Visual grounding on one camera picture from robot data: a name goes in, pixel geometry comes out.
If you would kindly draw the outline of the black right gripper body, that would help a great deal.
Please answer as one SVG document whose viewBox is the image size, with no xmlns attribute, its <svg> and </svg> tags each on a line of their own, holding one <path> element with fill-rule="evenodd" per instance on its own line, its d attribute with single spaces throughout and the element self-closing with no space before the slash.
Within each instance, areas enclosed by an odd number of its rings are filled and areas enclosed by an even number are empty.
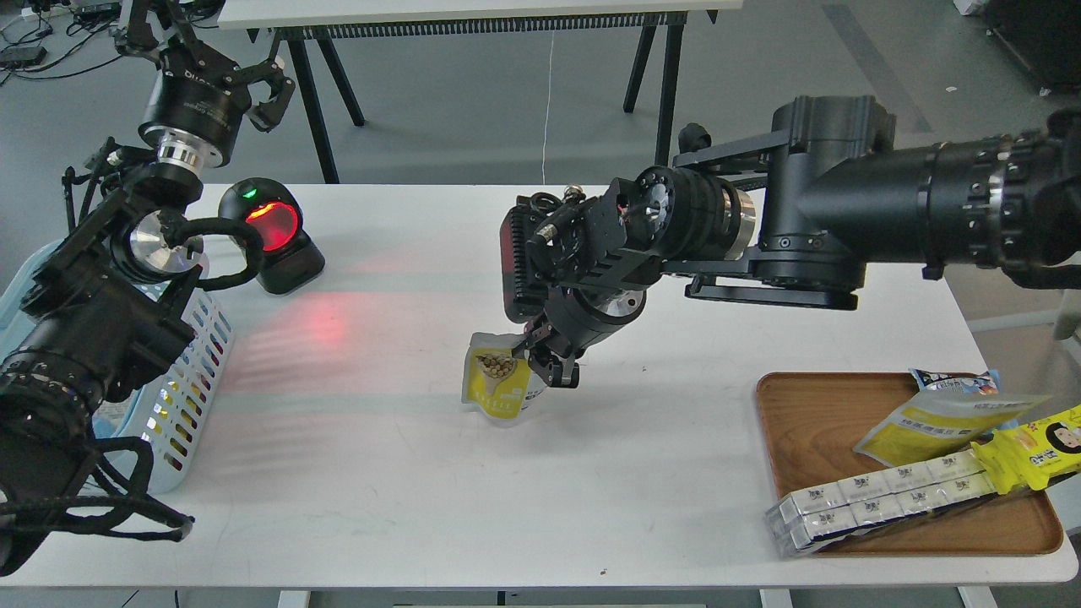
<svg viewBox="0 0 1081 608">
<path fill-rule="evenodd" d="M 576 359 L 644 310 L 660 261 L 630 210 L 614 187 L 589 198 L 520 195 L 503 216 L 503 310 L 513 323 L 546 323 L 537 346 Z"/>
</svg>

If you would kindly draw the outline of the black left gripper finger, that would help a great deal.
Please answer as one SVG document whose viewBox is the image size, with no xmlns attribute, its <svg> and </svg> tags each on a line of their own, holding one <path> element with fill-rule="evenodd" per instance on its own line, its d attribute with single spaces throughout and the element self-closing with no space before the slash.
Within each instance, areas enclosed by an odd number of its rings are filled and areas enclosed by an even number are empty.
<svg viewBox="0 0 1081 608">
<path fill-rule="evenodd" d="M 182 71 L 177 1 L 121 1 L 114 47 L 123 57 L 150 60 L 162 72 Z"/>
<path fill-rule="evenodd" d="M 269 88 L 268 100 L 259 101 L 246 111 L 256 130 L 266 133 L 277 128 L 295 93 L 295 80 L 285 72 L 283 61 L 262 61 L 246 67 L 246 84 L 263 82 Z"/>
</svg>

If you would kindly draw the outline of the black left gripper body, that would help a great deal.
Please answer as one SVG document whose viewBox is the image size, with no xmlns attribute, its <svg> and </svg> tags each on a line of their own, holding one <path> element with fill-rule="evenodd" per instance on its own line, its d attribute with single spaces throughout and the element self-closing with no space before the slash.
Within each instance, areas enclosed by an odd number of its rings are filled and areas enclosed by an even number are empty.
<svg viewBox="0 0 1081 608">
<path fill-rule="evenodd" d="M 254 104 L 268 100 L 269 88 L 246 84 L 246 67 L 212 47 L 181 51 L 181 72 L 159 70 L 141 138 L 154 147 L 159 162 L 187 170 L 227 166 L 242 119 Z"/>
</svg>

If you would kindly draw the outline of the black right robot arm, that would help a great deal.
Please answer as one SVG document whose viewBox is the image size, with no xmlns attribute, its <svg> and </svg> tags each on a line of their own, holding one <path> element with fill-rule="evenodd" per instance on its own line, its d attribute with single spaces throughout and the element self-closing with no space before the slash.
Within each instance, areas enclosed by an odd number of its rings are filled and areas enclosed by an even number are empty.
<svg viewBox="0 0 1081 608">
<path fill-rule="evenodd" d="M 518 197 L 499 232 L 511 353 L 576 388 L 585 351 L 633 322 L 664 274 L 686 296 L 853 310 L 868 263 L 999 269 L 1031 290 L 1078 288 L 1078 109 L 1045 128 L 894 147 L 871 96 L 800 96 L 769 133 L 715 145 L 699 124 L 671 166 L 600 196 Z"/>
</svg>

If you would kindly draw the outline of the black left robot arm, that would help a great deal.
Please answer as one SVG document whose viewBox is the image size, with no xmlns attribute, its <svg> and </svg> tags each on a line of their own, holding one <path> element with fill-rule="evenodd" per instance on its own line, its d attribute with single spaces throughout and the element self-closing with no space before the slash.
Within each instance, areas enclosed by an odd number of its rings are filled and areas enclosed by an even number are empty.
<svg viewBox="0 0 1081 608">
<path fill-rule="evenodd" d="M 182 314 L 197 290 L 254 280 L 263 238 L 244 220 L 186 219 L 206 166 L 227 166 L 246 117 L 277 127 L 295 85 L 273 57 L 241 67 L 200 40 L 177 1 L 125 1 L 114 35 L 123 57 L 158 70 L 143 147 L 108 138 L 88 176 L 101 204 L 71 225 L 21 301 L 35 322 L 3 359 L 3 574 L 46 536 L 123 538 L 134 515 L 162 524 L 139 541 L 182 541 L 193 517 L 149 494 L 152 450 L 97 438 L 93 414 L 162 376 L 196 338 Z"/>
</svg>

